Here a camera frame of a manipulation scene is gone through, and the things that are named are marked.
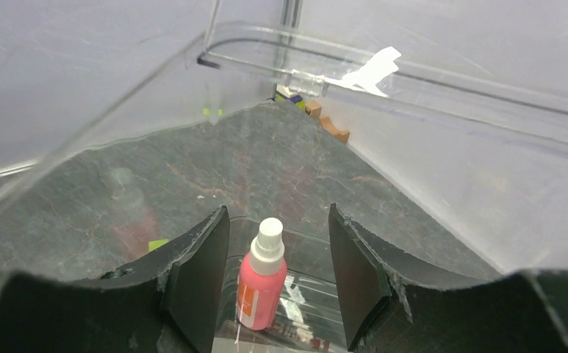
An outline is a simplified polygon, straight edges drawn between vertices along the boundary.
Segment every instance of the bottle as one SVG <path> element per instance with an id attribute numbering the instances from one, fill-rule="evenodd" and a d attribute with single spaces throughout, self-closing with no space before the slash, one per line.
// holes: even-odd
<path id="1" fill-rule="evenodd" d="M 136 260 L 148 253 L 151 241 L 158 239 L 156 215 L 130 169 L 112 169 L 105 184 L 111 191 L 112 232 L 123 247 L 126 261 Z"/>
<path id="2" fill-rule="evenodd" d="M 283 230 L 277 218 L 263 220 L 240 264 L 236 311 L 240 323 L 249 329 L 265 329 L 275 318 L 287 272 Z"/>

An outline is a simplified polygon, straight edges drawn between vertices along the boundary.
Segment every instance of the small box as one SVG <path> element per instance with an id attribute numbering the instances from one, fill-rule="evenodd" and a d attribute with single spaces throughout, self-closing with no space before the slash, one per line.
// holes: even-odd
<path id="1" fill-rule="evenodd" d="M 321 110 L 323 110 L 323 108 L 317 101 L 308 101 L 305 103 L 305 113 L 314 119 L 318 119 L 320 117 Z"/>

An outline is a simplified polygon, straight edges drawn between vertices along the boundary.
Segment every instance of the black object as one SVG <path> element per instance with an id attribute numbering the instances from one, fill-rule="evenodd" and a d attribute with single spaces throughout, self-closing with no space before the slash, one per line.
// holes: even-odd
<path id="1" fill-rule="evenodd" d="M 494 282 L 455 274 L 380 239 L 335 204 L 329 236 L 351 351 L 568 352 L 568 271 Z"/>
<path id="2" fill-rule="evenodd" d="M 228 239 L 221 207 L 99 279 L 0 272 L 0 352 L 210 353 Z"/>

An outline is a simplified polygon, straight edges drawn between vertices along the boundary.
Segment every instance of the white bottle cap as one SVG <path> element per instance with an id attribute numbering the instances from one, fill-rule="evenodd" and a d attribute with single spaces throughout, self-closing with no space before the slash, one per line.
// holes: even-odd
<path id="1" fill-rule="evenodd" d="M 283 231 L 284 225 L 277 218 L 266 218 L 260 223 L 260 230 L 249 251 L 249 265 L 257 274 L 270 276 L 281 268 L 284 259 Z"/>

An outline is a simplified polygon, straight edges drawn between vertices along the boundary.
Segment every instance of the white wall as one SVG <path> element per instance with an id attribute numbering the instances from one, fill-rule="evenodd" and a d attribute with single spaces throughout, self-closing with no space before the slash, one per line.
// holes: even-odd
<path id="1" fill-rule="evenodd" d="M 281 1 L 243 1 L 225 19 L 279 22 L 282 7 Z M 0 168 L 56 148 L 203 32 L 211 11 L 212 2 L 200 0 L 0 0 Z M 161 86 L 167 90 L 159 92 L 159 101 L 173 101 L 177 90 L 183 96 L 176 102 L 194 106 L 172 104 L 173 118 L 192 119 L 204 101 L 237 91 L 238 82 L 213 74 L 176 77 L 178 82 Z M 268 95 L 260 90 L 253 82 L 236 98 Z M 132 123 L 155 120 L 151 128 L 181 123 L 173 118 L 147 116 Z"/>
<path id="2" fill-rule="evenodd" d="M 410 62 L 568 95 L 567 1 L 315 0 L 302 13 L 302 30 L 360 49 L 394 46 Z M 402 88 L 395 98 L 568 140 L 565 115 Z M 568 160 L 428 124 L 433 117 L 402 107 L 321 102 L 351 131 L 352 149 L 500 270 L 568 268 Z"/>

